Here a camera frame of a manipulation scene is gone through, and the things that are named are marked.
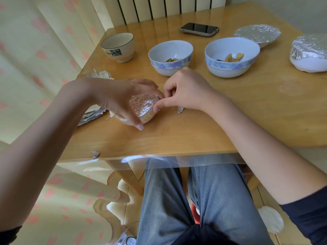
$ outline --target hand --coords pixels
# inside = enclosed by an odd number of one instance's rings
[[[174,106],[204,111],[209,97],[218,94],[203,76],[190,68],[177,71],[163,89],[165,98],[155,103],[155,113],[164,107]]]
[[[157,89],[158,86],[149,79],[127,79],[112,80],[104,78],[82,78],[66,84],[65,86],[75,88],[76,84],[82,85],[82,89],[87,92],[88,100],[92,105],[100,107],[122,115],[139,130],[143,130],[143,124],[134,113],[129,100],[133,95],[154,94],[162,99],[163,94]]]

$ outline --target forearm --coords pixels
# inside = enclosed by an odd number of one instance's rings
[[[82,90],[63,88],[0,156],[0,231],[25,221],[89,106]]]
[[[229,99],[212,97],[206,111],[226,132],[260,182],[280,204],[327,185],[327,175],[265,131]]]

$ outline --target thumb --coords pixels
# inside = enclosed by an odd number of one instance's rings
[[[174,107],[174,106],[177,106],[175,104],[174,96],[167,97],[167,98],[163,98],[161,100],[158,100],[153,106],[153,111],[155,113],[157,113],[160,109],[162,109],[164,107]]]
[[[130,106],[127,110],[121,111],[120,114],[123,115],[124,118],[127,119],[131,125],[135,126],[140,131],[144,129],[142,121],[139,117],[137,117],[137,115]]]

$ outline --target phone screen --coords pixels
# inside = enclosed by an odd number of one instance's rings
[[[191,30],[196,32],[203,32],[207,34],[213,33],[218,27],[216,26],[208,26],[208,25],[202,25],[202,24],[196,24],[196,23],[187,23],[186,25],[181,27],[185,30]]]

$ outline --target fingernail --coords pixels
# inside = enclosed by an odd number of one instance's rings
[[[140,131],[144,129],[143,124],[138,124],[136,127],[137,127],[137,129],[139,129]]]

